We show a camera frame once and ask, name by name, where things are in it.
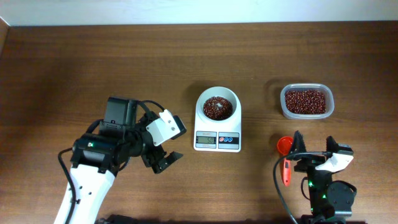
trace red spoon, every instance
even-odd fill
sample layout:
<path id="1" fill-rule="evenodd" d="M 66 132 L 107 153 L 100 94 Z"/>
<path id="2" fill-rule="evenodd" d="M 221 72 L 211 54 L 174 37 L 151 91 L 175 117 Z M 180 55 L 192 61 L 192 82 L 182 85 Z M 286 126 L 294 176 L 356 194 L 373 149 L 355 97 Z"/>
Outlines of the red spoon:
<path id="1" fill-rule="evenodd" d="M 278 141 L 276 148 L 283 156 L 286 156 L 289 153 L 292 144 L 293 144 L 293 138 L 290 136 L 285 136 Z M 284 185 L 287 187 L 290 185 L 290 178 L 292 176 L 292 171 L 290 170 L 290 160 L 284 159 L 283 166 L 284 169 L 282 172 L 282 181 L 284 182 Z"/>

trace tabletop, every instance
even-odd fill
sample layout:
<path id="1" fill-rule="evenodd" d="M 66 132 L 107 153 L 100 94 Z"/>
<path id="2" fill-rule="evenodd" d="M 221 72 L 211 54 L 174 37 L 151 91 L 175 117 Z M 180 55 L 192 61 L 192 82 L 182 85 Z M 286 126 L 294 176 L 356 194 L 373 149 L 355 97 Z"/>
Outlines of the tabletop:
<path id="1" fill-rule="evenodd" d="M 109 96 L 124 96 L 154 100 L 179 115 L 188 131 L 163 147 L 184 156 L 159 175 L 133 158 L 116 177 L 98 218 L 284 219 L 272 180 L 279 158 L 275 145 L 299 130 L 308 151 L 324 151 L 328 136 L 353 148 L 354 160 L 333 176 L 358 188 L 351 221 L 395 223 L 397 27 L 397 22 L 12 27 L 0 59 L 0 222 L 55 220 L 67 185 L 58 152 L 103 118 Z M 280 91 L 290 83 L 328 86 L 333 114 L 286 119 Z M 193 149 L 195 104 L 211 86 L 233 90 L 241 102 L 239 153 Z M 64 155 L 67 166 L 70 156 Z M 281 186 L 297 218 L 310 214 L 300 191 L 304 175 L 293 173 L 291 185 Z"/>

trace white scale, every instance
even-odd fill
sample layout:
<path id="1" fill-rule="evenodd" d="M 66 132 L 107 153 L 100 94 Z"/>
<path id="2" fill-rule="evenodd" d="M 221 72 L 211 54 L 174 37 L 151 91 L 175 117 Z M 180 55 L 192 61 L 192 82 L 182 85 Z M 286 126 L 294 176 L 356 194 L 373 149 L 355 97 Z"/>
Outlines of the white scale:
<path id="1" fill-rule="evenodd" d="M 214 96 L 227 99 L 233 113 L 225 120 L 215 121 L 203 112 L 206 100 Z M 197 101 L 193 148 L 198 151 L 239 152 L 242 141 L 242 107 L 234 92 L 225 87 L 212 87 L 204 91 Z"/>

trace clear plastic container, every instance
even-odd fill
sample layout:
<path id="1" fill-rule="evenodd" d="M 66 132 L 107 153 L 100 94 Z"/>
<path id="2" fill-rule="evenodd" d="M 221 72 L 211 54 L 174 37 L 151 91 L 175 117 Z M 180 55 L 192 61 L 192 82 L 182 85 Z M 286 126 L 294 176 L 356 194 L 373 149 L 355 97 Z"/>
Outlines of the clear plastic container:
<path id="1" fill-rule="evenodd" d="M 326 113 L 324 114 L 296 114 L 290 112 L 286 108 L 286 102 L 285 102 L 285 93 L 290 90 L 295 90 L 295 91 L 305 91 L 305 90 L 319 90 L 323 94 L 325 94 L 325 100 L 326 100 Z M 329 117 L 333 110 L 335 109 L 335 102 L 333 100 L 333 94 L 331 94 L 330 89 L 322 84 L 316 84 L 316 83 L 296 83 L 296 84 L 290 84 L 285 86 L 285 88 L 281 91 L 280 93 L 280 103 L 282 105 L 282 111 L 283 114 L 286 118 L 288 119 L 323 119 Z"/>

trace white backdrop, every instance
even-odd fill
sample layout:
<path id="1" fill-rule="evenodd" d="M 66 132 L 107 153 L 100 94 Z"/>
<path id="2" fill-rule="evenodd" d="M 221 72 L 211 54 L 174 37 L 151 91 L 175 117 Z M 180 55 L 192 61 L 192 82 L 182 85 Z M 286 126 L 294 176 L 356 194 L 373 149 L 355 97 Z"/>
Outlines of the white backdrop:
<path id="1" fill-rule="evenodd" d="M 11 26 L 398 20 L 398 0 L 0 0 Z"/>

